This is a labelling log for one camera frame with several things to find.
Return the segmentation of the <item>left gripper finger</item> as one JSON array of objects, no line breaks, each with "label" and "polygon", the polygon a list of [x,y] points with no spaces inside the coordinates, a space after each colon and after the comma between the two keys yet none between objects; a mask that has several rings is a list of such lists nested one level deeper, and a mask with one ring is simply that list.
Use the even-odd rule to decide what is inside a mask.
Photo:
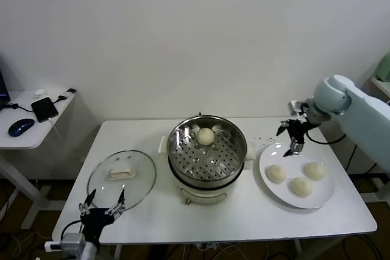
[{"label": "left gripper finger", "polygon": [[87,195],[85,201],[79,204],[79,211],[81,215],[85,215],[89,213],[89,207],[93,202],[95,194],[96,194],[96,189],[93,189],[93,191]]},{"label": "left gripper finger", "polygon": [[123,214],[125,208],[125,190],[122,189],[117,203],[106,210],[105,215],[112,216],[116,220]]}]

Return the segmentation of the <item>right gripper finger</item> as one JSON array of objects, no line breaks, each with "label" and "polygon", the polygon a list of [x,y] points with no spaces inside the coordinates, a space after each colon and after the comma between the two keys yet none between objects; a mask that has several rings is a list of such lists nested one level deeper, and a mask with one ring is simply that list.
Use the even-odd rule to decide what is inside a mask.
[{"label": "right gripper finger", "polygon": [[302,151],[302,144],[293,139],[290,143],[289,149],[284,153],[283,157],[299,155]]},{"label": "right gripper finger", "polygon": [[277,136],[281,135],[285,130],[287,130],[289,127],[289,120],[281,121],[281,124],[277,130]]}]

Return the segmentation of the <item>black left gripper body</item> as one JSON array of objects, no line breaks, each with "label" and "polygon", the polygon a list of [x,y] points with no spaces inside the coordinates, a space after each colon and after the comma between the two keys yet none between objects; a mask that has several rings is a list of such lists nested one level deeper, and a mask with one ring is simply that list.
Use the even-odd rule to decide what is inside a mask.
[{"label": "black left gripper body", "polygon": [[80,215],[83,224],[82,234],[87,242],[99,242],[103,229],[115,221],[108,208],[92,208]]}]

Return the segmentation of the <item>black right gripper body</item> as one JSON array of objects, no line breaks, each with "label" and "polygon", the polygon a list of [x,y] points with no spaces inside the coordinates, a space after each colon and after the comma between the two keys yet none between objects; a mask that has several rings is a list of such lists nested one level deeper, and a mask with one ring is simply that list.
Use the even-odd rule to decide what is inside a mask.
[{"label": "black right gripper body", "polygon": [[307,131],[311,130],[311,123],[302,122],[298,119],[289,119],[287,130],[292,141],[295,140],[298,144],[304,144],[304,136]]}]

